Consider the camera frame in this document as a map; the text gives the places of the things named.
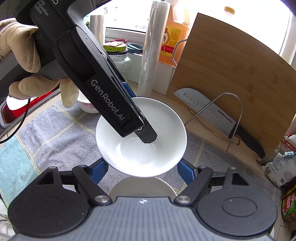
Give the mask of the beige gloved left hand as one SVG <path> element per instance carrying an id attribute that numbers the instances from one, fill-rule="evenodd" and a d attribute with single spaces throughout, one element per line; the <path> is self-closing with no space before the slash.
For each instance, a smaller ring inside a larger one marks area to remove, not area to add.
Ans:
<path id="1" fill-rule="evenodd" d="M 15 18 L 1 20 L 1 59 L 13 52 L 20 66 L 29 73 L 37 73 L 41 61 L 33 40 L 33 33 L 38 28 L 24 25 Z M 15 99 L 24 100 L 42 96 L 60 86 L 61 100 L 65 108 L 71 108 L 79 96 L 79 89 L 69 78 L 50 80 L 42 75 L 26 77 L 14 81 L 9 86 L 9 95 Z"/>

